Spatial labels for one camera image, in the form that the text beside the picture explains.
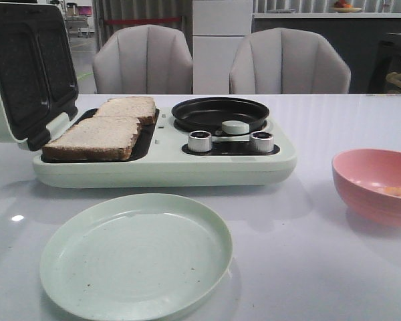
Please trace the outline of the left grey chair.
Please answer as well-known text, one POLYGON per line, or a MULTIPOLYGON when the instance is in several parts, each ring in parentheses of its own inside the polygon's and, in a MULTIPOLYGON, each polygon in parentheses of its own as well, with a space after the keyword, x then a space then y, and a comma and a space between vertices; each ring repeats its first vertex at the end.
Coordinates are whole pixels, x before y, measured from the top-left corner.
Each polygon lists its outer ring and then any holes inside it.
POLYGON ((183 32, 160 25, 115 32, 94 56, 99 94, 191 94, 193 62, 183 32))

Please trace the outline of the black round frying pan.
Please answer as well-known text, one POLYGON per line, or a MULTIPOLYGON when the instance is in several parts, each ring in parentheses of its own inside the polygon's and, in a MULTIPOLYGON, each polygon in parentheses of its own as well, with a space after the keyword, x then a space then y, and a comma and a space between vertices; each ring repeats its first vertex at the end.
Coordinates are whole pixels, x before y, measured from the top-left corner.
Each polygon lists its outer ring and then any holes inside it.
POLYGON ((174 125, 187 132, 205 130, 216 135, 240 135, 260 130, 269 115, 265 105, 234 97, 205 97, 187 100, 172 110, 174 125))

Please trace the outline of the pink bowl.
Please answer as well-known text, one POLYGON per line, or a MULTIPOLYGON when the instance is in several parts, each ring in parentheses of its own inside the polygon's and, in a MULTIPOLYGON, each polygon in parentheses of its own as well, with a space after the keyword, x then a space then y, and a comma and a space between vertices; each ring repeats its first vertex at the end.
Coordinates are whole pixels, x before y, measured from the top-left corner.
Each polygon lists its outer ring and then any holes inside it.
POLYGON ((384 187, 401 187, 401 152, 375 148, 343 151, 332 160, 333 181, 355 213, 382 225, 401 227, 401 197, 384 187))

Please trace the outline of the silver control knob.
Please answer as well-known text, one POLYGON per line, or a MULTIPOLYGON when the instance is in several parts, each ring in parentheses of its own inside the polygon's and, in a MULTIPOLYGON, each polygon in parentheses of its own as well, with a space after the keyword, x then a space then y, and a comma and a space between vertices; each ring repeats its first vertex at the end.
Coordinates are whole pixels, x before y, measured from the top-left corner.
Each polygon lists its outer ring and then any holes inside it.
POLYGON ((252 151, 258 153, 273 152, 275 143, 274 135, 269 132, 255 131, 249 135, 249 146, 252 151))
POLYGON ((192 152, 209 152, 213 148, 212 134, 204 130, 189 133, 187 147, 192 152))

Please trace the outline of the fruit plate on counter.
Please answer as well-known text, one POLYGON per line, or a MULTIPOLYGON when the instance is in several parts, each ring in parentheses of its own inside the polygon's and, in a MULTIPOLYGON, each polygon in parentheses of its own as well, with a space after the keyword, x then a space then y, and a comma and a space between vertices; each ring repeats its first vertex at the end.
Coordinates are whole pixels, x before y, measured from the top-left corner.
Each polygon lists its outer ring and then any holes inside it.
POLYGON ((354 7, 352 4, 348 3, 346 0, 338 0, 333 2, 332 6, 330 7, 332 11, 336 13, 357 13, 361 12, 361 7, 354 7))

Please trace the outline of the left silver control knob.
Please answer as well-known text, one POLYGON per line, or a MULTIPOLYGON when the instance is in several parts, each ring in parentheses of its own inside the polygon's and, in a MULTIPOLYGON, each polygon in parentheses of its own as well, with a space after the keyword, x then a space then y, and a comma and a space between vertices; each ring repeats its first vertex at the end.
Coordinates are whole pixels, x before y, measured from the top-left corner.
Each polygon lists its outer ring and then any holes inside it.
POLYGON ((209 152, 213 148, 212 134, 204 130, 189 133, 187 147, 192 152, 209 152))

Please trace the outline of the green breakfast maker lid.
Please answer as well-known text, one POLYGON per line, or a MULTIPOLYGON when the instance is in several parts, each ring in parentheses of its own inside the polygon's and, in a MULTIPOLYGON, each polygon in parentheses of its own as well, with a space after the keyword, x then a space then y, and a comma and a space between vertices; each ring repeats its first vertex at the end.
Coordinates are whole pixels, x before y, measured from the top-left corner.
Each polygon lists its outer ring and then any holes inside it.
POLYGON ((77 115, 77 97, 59 9, 0 2, 0 142, 41 149, 77 115))

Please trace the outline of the right silver control knob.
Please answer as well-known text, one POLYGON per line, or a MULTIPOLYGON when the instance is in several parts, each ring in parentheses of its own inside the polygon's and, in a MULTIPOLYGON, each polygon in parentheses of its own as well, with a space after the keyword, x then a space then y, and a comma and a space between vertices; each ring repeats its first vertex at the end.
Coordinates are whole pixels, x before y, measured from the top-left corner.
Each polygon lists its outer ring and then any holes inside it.
POLYGON ((274 135, 269 132, 255 131, 249 135, 249 146, 252 151, 258 153, 273 152, 275 143, 274 135))

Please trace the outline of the light green plate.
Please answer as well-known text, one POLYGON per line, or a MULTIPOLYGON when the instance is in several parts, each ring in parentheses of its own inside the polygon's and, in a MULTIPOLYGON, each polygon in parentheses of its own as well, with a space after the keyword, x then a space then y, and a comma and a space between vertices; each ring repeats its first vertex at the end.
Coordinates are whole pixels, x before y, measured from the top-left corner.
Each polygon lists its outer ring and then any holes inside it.
POLYGON ((206 205, 170 194, 118 197, 64 223, 39 276, 63 310, 88 320, 167 320, 201 305, 226 274, 233 242, 206 205))

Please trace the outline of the bread slice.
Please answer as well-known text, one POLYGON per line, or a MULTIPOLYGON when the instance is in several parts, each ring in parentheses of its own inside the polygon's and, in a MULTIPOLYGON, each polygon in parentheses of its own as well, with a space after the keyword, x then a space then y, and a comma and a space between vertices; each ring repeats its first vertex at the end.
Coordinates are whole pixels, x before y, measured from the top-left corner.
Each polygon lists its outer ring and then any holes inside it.
POLYGON ((156 123, 156 104, 152 97, 147 96, 110 98, 94 116, 134 117, 142 125, 151 125, 156 123))
POLYGON ((126 161, 140 130, 141 123, 135 117, 86 118, 45 144, 42 153, 57 161, 126 161))

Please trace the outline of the green breakfast maker base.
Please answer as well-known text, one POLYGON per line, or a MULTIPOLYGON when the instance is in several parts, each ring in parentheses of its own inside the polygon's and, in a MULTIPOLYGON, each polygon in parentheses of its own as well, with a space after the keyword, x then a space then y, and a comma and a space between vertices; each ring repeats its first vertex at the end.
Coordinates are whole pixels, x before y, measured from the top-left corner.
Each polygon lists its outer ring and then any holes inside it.
POLYGON ((270 155, 187 154, 188 134, 174 127, 170 106, 158 109, 158 120, 145 156, 138 160, 104 163, 45 163, 33 159, 37 178, 64 188, 191 187, 267 185, 285 180, 294 170, 294 146, 272 119, 266 130, 279 150, 270 155))

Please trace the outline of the grey chair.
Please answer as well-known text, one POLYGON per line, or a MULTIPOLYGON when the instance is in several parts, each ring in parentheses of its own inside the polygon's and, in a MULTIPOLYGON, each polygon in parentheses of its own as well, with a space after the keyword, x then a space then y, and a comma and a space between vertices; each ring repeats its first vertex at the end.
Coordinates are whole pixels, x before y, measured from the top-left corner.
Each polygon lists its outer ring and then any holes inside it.
POLYGON ((191 94, 193 62, 183 32, 160 25, 115 32, 94 56, 99 94, 191 94))
POLYGON ((243 38, 229 73, 232 94, 347 94, 351 71, 322 35, 273 28, 243 38))

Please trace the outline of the shrimp piece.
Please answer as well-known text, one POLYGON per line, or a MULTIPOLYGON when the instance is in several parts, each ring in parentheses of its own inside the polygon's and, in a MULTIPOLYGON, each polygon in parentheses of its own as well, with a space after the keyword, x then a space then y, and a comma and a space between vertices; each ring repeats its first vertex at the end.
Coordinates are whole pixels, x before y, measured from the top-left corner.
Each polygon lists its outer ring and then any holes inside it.
POLYGON ((401 187, 384 187, 383 192, 387 195, 401 197, 401 187))

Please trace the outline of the dark washing machine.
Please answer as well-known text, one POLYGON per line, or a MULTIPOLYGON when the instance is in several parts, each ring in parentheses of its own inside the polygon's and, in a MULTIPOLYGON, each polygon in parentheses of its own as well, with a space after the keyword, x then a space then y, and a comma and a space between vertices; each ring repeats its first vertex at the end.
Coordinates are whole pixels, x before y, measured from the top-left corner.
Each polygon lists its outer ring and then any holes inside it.
POLYGON ((379 41, 368 93, 401 93, 396 85, 386 80, 392 72, 401 73, 401 33, 386 33, 379 41))

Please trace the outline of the right grey chair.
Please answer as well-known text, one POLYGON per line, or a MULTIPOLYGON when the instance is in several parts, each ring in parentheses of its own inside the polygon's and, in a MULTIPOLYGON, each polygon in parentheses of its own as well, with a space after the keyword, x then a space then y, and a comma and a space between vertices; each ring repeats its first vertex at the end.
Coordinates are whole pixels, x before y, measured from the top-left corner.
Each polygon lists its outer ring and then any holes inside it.
POLYGON ((229 73, 232 94, 347 94, 351 71, 322 35, 273 28, 243 38, 229 73))

